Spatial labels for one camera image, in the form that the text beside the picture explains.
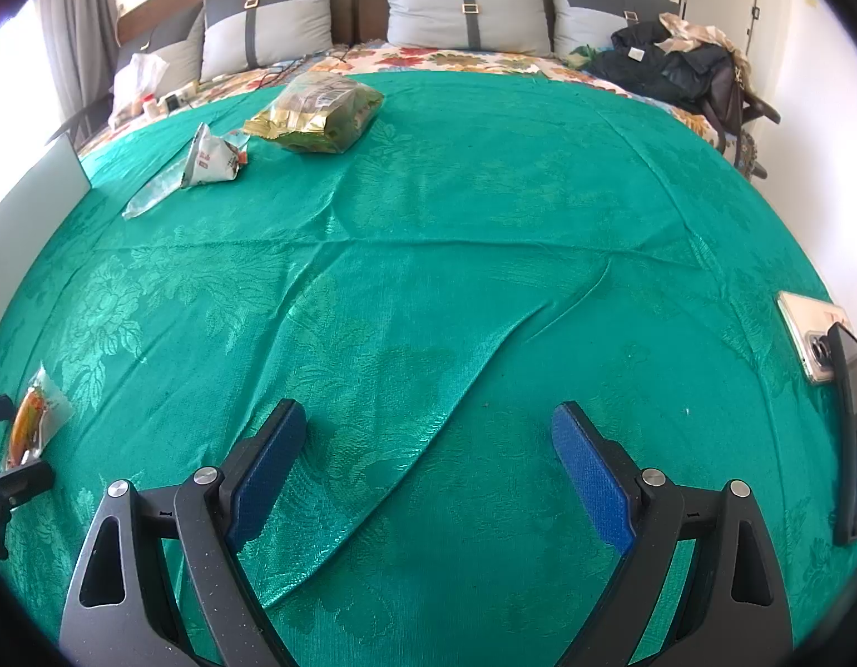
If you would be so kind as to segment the floral bed sheet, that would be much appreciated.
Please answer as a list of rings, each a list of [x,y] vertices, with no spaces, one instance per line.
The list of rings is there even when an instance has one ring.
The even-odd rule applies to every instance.
[[[300,57],[291,65],[280,68],[274,74],[280,83],[264,93],[258,91],[265,86],[265,79],[270,75],[267,68],[229,77],[208,91],[197,92],[195,102],[179,112],[155,119],[142,115],[116,130],[106,128],[104,133],[96,136],[81,152],[91,155],[104,146],[116,148],[121,142],[130,145],[145,142],[153,148],[153,167],[157,170],[163,169],[175,161],[187,158],[191,140],[201,123],[206,123],[216,136],[226,136],[235,130],[242,131],[247,119],[264,110],[291,80],[303,76],[306,72],[331,72],[368,84],[383,93],[383,106],[390,93],[399,91],[398,87],[384,81],[388,72],[466,72],[469,76],[522,76],[529,80],[551,80],[553,84],[577,83],[619,97],[635,97],[632,92],[626,91],[618,84],[570,68],[553,57],[513,53],[477,54],[460,50],[397,47],[390,44],[382,44],[379,47],[356,45],[339,50],[333,48],[321,56]]]

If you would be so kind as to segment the white red triangular snack bag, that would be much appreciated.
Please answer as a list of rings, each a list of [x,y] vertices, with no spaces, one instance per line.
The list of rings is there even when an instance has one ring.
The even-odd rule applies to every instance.
[[[238,130],[216,136],[206,123],[201,123],[184,161],[181,187],[235,181],[247,164],[249,138],[249,134]]]

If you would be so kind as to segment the white plastic bag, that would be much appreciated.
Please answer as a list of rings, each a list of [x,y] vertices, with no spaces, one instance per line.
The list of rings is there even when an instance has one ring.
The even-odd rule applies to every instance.
[[[143,101],[160,86],[169,63],[158,54],[134,53],[116,72],[113,81],[113,110],[108,125],[116,130],[143,113]]]

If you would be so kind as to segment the white board panel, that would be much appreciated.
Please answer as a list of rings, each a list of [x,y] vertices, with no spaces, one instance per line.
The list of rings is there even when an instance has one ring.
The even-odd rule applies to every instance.
[[[51,236],[89,191],[71,139],[60,134],[0,200],[0,322]]]

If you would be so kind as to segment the long clear plastic packet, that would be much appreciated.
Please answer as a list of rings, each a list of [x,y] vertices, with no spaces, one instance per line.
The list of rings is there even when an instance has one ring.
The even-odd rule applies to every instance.
[[[178,160],[170,164],[166,169],[161,170],[161,172],[158,172],[153,178],[149,179],[131,197],[127,206],[125,206],[125,210],[122,211],[123,220],[132,220],[153,210],[163,200],[166,200],[184,187],[188,180],[189,174],[187,173],[187,163],[185,163],[185,160]]]

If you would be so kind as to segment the black smartphone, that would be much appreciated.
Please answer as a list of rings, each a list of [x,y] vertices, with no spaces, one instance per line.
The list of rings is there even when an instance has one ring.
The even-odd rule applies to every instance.
[[[828,330],[826,339],[841,399],[834,543],[849,545],[857,540],[857,339],[841,323]]]

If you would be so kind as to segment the black jacket pile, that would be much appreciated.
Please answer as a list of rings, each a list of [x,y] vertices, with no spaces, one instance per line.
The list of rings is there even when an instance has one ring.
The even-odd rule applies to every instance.
[[[611,34],[609,48],[593,51],[583,69],[635,95],[696,115],[706,101],[716,107],[729,102],[737,86],[730,53],[718,44],[666,53],[661,44],[669,37],[659,21],[628,24]]]

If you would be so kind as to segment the sausage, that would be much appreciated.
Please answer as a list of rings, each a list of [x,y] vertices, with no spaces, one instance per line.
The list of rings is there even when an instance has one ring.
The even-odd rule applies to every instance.
[[[45,366],[40,365],[28,381],[13,417],[3,467],[21,467],[41,458],[48,443],[60,427],[70,421],[73,412],[65,393],[48,375]]]

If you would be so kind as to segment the gold green snack bag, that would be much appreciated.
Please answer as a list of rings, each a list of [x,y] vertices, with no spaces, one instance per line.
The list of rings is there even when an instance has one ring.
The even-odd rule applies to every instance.
[[[244,122],[249,136],[297,153],[344,153],[379,114],[384,95],[331,72],[306,72]]]

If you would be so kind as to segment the small bottles on bed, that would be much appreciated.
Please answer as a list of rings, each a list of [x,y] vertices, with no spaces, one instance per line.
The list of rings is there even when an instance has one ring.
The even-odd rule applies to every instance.
[[[175,110],[187,107],[196,98],[197,89],[199,89],[199,83],[193,80],[174,91],[164,93],[161,97],[149,93],[142,99],[142,112],[151,119],[170,115]]]

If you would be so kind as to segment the dark chair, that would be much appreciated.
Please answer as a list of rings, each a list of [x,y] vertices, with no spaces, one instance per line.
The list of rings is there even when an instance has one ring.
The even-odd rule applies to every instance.
[[[733,166],[747,180],[767,178],[766,167],[759,161],[759,149],[754,137],[746,129],[748,123],[767,119],[774,125],[781,122],[781,115],[769,102],[759,95],[748,92],[739,80],[735,65],[721,65],[710,76],[709,86],[698,99],[701,112],[714,127],[718,136],[716,149],[725,153],[729,137],[735,139]]]

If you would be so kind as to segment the beige patterned cloth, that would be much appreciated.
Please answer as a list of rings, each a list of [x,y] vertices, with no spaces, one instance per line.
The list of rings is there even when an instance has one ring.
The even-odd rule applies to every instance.
[[[740,48],[716,26],[697,26],[671,12],[662,12],[659,23],[668,33],[668,38],[658,42],[656,47],[665,54],[689,53],[701,45],[716,45],[729,53],[737,71],[737,81],[752,89],[752,69],[748,57]]]

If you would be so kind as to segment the grey curtain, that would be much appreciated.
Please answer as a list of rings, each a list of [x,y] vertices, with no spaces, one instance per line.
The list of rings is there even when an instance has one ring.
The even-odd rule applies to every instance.
[[[57,101],[69,119],[112,87],[119,53],[116,0],[36,2]]]

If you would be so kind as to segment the grey pillow far left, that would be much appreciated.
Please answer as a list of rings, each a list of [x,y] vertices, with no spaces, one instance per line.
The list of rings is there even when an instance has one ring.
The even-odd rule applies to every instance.
[[[167,63],[167,69],[155,95],[178,91],[201,77],[204,33],[205,8],[198,3],[125,42],[117,55],[116,69],[127,66],[133,54],[156,54]]]

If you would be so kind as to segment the grey pillow centre right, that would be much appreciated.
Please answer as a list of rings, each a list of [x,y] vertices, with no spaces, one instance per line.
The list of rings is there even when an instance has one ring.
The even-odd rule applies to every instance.
[[[397,47],[547,56],[544,0],[386,0],[386,39]]]

